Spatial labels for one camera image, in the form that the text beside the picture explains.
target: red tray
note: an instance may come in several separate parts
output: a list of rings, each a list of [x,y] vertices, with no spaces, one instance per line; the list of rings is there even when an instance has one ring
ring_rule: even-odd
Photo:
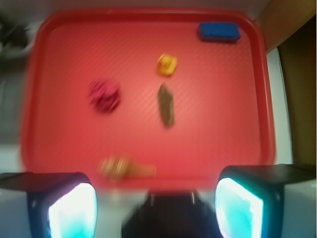
[[[200,22],[234,22],[236,44],[202,42]],[[157,75],[161,54],[178,58]],[[122,102],[98,113],[88,99],[98,78],[118,81]],[[175,126],[160,119],[157,93],[174,94]],[[157,166],[155,178],[111,183],[101,159],[129,154]],[[264,42],[246,16],[220,10],[97,9],[53,15],[29,64],[22,130],[28,171],[86,173],[98,188],[210,189],[228,165],[272,164],[275,155]]]

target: gray surface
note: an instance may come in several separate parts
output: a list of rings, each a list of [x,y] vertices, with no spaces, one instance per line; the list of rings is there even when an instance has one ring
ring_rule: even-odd
[[[26,58],[0,59],[0,144],[19,142]]]
[[[31,237],[27,207],[26,192],[0,188],[0,237]]]

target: tray rim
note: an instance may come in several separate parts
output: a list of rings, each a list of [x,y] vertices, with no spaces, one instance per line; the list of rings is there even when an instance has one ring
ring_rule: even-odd
[[[32,124],[32,115],[36,112],[36,104],[33,103],[35,100],[34,92],[39,87],[36,84],[37,81],[37,71],[36,69],[40,67],[41,61],[36,60],[37,56],[41,54],[41,48],[45,43],[45,38],[47,33],[51,32],[58,26],[67,22],[68,20],[82,19],[87,16],[94,16],[93,20],[100,21],[107,17],[114,17],[118,20],[116,21],[143,21],[143,17],[148,17],[149,21],[160,21],[174,22],[175,18],[185,17],[186,15],[191,16],[202,16],[210,15],[212,17],[231,17],[235,21],[242,23],[243,28],[247,28],[251,31],[250,38],[253,42],[250,44],[252,58],[258,58],[261,63],[254,64],[254,71],[260,71],[263,75],[262,80],[256,80],[256,92],[257,96],[258,90],[263,90],[261,94],[265,95],[265,109],[259,110],[259,125],[260,127],[266,127],[266,133],[260,133],[260,145],[263,157],[265,157],[265,164],[273,164],[275,161],[275,131],[274,131],[274,120],[273,120],[273,108],[271,100],[271,91],[268,78],[268,69],[266,62],[266,51],[264,46],[264,39],[259,27],[256,23],[247,17],[245,14],[231,11],[231,10],[219,10],[219,9],[193,9],[193,8],[98,8],[98,9],[81,9],[81,10],[66,10],[54,13],[52,16],[47,18],[41,25],[34,44],[34,49],[30,55],[27,70],[27,84],[25,89],[25,101],[23,104],[22,113],[22,128],[21,128],[21,158],[23,164],[26,166],[26,162],[30,163],[30,149],[29,145],[32,145],[32,129],[34,125]],[[263,83],[262,87],[259,88],[257,83]]]

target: brown wall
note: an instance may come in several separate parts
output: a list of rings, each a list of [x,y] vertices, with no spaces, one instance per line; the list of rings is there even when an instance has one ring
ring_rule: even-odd
[[[316,165],[316,15],[278,47],[294,163]]]

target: gray object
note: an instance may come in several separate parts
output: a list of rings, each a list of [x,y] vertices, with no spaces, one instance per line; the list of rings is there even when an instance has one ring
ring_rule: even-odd
[[[175,123],[174,119],[174,101],[173,95],[168,91],[164,84],[158,91],[159,111],[162,120],[167,127],[171,127]]]

